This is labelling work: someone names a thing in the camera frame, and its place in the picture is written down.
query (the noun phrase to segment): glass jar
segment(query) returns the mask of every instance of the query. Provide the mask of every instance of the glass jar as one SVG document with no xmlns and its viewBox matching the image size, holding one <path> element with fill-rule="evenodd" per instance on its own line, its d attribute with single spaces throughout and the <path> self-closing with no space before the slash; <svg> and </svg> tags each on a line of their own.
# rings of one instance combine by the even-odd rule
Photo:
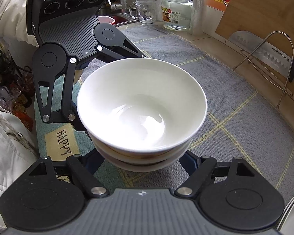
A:
<svg viewBox="0 0 294 235">
<path fill-rule="evenodd" d="M 192 5 L 190 0 L 163 0 L 161 9 L 164 27 L 176 31 L 188 30 Z"/>
</svg>

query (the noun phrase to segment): white sleeve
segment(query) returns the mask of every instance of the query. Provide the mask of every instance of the white sleeve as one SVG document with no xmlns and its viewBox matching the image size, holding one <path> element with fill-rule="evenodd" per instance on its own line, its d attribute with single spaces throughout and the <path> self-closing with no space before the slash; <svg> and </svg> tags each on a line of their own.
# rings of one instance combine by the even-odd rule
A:
<svg viewBox="0 0 294 235">
<path fill-rule="evenodd" d="M 0 0 L 0 37 L 15 37 L 38 47 L 26 31 L 26 0 Z"/>
</svg>

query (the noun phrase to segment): mug handle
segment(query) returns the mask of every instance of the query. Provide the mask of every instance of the mug handle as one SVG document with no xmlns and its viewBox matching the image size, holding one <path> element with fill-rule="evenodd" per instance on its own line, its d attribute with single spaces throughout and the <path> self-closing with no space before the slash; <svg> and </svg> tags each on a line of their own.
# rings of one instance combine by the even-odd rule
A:
<svg viewBox="0 0 294 235">
<path fill-rule="evenodd" d="M 136 3 L 136 2 L 132 2 L 131 5 L 129 6 L 129 14 L 131 15 L 131 17 L 132 17 L 133 19 L 138 19 L 138 16 L 135 17 L 135 16 L 132 14 L 132 6 L 133 6 L 133 5 L 136 5 L 136 9 L 137 9 L 137 3 Z"/>
</svg>

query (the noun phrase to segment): gray ribbed panel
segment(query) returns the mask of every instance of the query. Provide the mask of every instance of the gray ribbed panel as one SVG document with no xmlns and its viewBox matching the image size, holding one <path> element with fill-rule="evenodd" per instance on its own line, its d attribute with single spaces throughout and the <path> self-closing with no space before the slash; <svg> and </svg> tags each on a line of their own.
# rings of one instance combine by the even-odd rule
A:
<svg viewBox="0 0 294 235">
<path fill-rule="evenodd" d="M 39 34 L 43 43 L 60 44 L 69 56 L 81 60 L 96 53 L 93 31 L 98 23 L 95 11 L 87 9 L 43 22 Z"/>
<path fill-rule="evenodd" d="M 191 200 L 172 196 L 168 189 L 116 189 L 113 195 L 91 200 L 73 222 L 40 235 L 231 235 L 209 223 Z M 5 235 L 29 235 L 8 229 Z M 259 235 L 277 235 L 271 229 Z"/>
</svg>

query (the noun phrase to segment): wooden cutting board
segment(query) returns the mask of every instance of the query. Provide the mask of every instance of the wooden cutting board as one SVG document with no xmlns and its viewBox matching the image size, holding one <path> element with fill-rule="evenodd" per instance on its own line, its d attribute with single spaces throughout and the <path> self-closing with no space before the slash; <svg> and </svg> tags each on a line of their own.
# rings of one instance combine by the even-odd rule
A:
<svg viewBox="0 0 294 235">
<path fill-rule="evenodd" d="M 245 30 L 264 39 L 272 31 L 289 35 L 294 45 L 294 0 L 231 0 L 216 29 L 216 33 L 228 39 L 232 33 Z M 268 42 L 292 57 L 289 41 L 276 34 Z M 285 77 L 273 71 L 285 82 Z M 288 83 L 294 93 L 294 80 Z"/>
</svg>

